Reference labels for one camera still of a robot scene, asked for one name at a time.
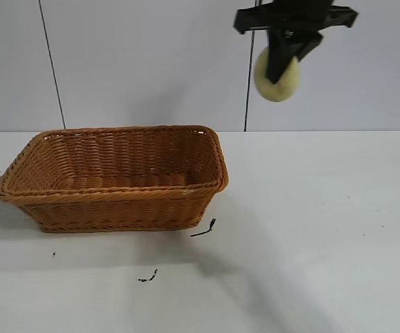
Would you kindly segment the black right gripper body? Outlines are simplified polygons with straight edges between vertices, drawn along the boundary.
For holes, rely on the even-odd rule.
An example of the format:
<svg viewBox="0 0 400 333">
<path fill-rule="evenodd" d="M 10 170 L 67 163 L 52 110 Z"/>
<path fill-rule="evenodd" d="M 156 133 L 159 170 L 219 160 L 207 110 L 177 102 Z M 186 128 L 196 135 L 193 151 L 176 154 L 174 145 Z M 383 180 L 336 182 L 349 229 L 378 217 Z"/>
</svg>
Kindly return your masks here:
<svg viewBox="0 0 400 333">
<path fill-rule="evenodd" d="M 353 26 L 358 12 L 330 0 L 272 1 L 239 9 L 234 28 L 241 35 L 257 30 L 320 31 L 331 26 Z"/>
</svg>

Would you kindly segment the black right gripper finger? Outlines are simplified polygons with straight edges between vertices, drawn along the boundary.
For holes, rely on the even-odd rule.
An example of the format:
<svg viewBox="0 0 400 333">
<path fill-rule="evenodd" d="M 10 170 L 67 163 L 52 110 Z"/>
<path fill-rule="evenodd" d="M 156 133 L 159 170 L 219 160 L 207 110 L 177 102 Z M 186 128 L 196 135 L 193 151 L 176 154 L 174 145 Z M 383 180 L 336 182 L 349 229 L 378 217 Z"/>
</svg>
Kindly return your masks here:
<svg viewBox="0 0 400 333">
<path fill-rule="evenodd" d="M 305 32 L 298 37 L 299 48 L 296 53 L 296 57 L 298 60 L 304 59 L 313 49 L 318 47 L 322 40 L 323 36 L 319 32 Z"/>
<path fill-rule="evenodd" d="M 311 44 L 310 31 L 268 30 L 267 78 L 276 84 L 287 69 L 291 60 L 303 59 Z"/>
</svg>

